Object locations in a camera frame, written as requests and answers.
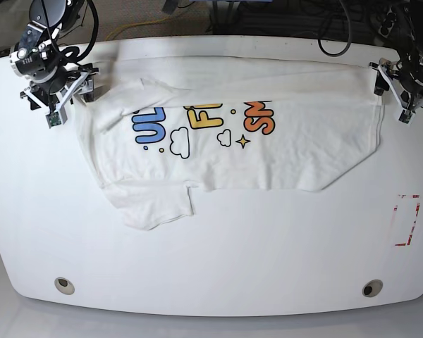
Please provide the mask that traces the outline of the white printed T-shirt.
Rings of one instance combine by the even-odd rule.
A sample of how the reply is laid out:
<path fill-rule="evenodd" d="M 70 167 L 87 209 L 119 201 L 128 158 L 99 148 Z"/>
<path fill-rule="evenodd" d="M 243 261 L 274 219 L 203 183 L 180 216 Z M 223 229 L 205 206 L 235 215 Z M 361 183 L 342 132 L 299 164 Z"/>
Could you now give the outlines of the white printed T-shirt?
<path fill-rule="evenodd" d="M 115 63 L 73 100 L 80 148 L 125 225 L 193 214 L 190 190 L 325 189 L 371 156 L 384 116 L 371 68 L 219 56 Z"/>

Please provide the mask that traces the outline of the black power strip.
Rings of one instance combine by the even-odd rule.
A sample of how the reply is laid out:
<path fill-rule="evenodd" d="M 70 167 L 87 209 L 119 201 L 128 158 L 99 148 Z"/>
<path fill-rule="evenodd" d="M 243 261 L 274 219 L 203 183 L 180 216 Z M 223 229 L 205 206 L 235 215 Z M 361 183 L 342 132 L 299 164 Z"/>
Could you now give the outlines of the black power strip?
<path fill-rule="evenodd" d="M 397 22 L 397 14 L 393 9 L 391 1 L 383 2 L 382 6 L 379 7 L 379 10 L 380 16 L 378 33 L 382 37 L 387 38 Z"/>

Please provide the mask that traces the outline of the red tape rectangle marker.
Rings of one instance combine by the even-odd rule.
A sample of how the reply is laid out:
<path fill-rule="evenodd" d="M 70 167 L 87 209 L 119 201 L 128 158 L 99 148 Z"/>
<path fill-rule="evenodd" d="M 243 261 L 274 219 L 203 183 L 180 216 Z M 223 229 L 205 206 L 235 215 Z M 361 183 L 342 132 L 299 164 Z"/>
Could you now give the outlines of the red tape rectangle marker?
<path fill-rule="evenodd" d="M 393 208 L 390 236 L 394 247 L 409 246 L 417 225 L 420 195 L 399 194 Z"/>

